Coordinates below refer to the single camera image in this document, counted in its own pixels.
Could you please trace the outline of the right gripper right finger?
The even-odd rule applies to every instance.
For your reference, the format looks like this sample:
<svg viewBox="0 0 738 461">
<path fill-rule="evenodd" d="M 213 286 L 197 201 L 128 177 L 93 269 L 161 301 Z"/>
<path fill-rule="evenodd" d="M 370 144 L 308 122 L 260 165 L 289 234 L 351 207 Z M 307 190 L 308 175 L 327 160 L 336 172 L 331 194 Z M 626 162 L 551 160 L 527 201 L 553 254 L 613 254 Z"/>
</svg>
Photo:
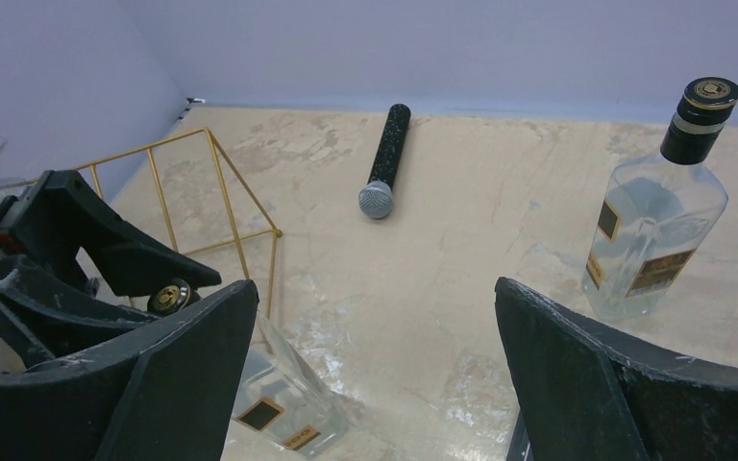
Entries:
<svg viewBox="0 0 738 461">
<path fill-rule="evenodd" d="M 738 368 L 670 351 L 501 278 L 511 460 L 738 460 Z"/>
</svg>

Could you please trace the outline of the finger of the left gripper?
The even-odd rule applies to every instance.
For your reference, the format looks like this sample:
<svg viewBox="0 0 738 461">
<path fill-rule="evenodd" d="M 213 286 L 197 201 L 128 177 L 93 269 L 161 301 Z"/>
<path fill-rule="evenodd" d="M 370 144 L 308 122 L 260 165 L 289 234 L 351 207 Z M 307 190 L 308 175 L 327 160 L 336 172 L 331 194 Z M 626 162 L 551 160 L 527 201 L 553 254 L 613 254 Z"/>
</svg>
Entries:
<svg viewBox="0 0 738 461">
<path fill-rule="evenodd" d="M 9 247 L 74 288 L 86 287 L 77 262 L 80 250 L 118 296 L 147 296 L 172 279 L 192 288 L 221 282 L 216 270 L 125 221 L 75 170 L 44 172 L 18 204 Z"/>
<path fill-rule="evenodd" d="M 0 294 L 51 351 L 49 360 L 99 345 L 158 316 L 105 303 L 57 279 L 26 255 L 0 261 Z"/>
</svg>

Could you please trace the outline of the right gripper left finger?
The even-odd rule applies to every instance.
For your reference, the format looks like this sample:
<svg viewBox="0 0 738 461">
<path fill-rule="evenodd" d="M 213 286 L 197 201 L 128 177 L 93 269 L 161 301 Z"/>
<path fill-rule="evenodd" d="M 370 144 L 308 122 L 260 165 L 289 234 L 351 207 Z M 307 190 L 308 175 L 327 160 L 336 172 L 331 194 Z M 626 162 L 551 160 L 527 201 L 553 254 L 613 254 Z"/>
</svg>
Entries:
<svg viewBox="0 0 738 461">
<path fill-rule="evenodd" d="M 217 460 L 258 312 L 240 280 L 177 313 L 0 375 L 0 460 Z"/>
</svg>

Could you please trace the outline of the clear bottle round emblem label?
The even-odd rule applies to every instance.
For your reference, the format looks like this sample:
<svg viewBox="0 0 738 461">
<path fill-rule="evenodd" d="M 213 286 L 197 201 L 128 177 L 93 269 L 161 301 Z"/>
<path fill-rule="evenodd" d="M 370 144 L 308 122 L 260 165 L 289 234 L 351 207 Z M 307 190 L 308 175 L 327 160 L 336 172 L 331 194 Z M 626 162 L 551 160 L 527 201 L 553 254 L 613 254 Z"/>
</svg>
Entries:
<svg viewBox="0 0 738 461">
<path fill-rule="evenodd" d="M 258 304 L 256 285 L 245 279 L 167 311 L 166 319 L 174 320 L 198 307 L 206 310 L 178 348 L 179 366 L 171 375 L 213 428 L 231 420 L 312 458 L 346 434 L 348 418 Z"/>
</svg>

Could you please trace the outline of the clear square bottle gold label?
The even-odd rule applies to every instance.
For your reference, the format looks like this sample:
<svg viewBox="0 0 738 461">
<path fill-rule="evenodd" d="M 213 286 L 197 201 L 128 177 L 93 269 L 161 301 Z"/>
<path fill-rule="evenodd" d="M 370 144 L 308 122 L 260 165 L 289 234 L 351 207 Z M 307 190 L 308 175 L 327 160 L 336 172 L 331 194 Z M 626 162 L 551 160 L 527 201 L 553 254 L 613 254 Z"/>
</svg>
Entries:
<svg viewBox="0 0 738 461">
<path fill-rule="evenodd" d="M 728 195 L 704 162 L 737 102 L 729 79 L 690 82 L 658 151 L 613 170 L 581 283 L 599 320 L 655 310 L 722 216 Z"/>
</svg>

